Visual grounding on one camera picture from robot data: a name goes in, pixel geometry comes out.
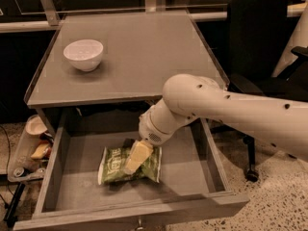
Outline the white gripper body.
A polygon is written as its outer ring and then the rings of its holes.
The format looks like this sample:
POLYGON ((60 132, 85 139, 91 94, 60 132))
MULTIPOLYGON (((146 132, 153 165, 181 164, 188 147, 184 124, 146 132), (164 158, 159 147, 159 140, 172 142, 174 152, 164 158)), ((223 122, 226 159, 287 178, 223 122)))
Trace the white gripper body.
POLYGON ((139 134, 144 141, 152 145, 161 145, 171 138, 171 134, 166 134, 158 130, 151 120, 152 109, 149 109, 139 117, 139 134))

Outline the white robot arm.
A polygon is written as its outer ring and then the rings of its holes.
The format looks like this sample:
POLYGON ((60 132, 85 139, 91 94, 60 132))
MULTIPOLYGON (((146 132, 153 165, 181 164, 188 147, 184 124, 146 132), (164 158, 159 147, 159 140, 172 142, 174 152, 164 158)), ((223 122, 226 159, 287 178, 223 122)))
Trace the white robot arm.
POLYGON ((198 118, 220 121, 250 137, 308 160, 308 103, 293 98, 243 94, 222 89, 208 77, 178 74, 163 96, 140 116, 141 138, 133 143, 124 172, 133 174, 181 127, 198 118))

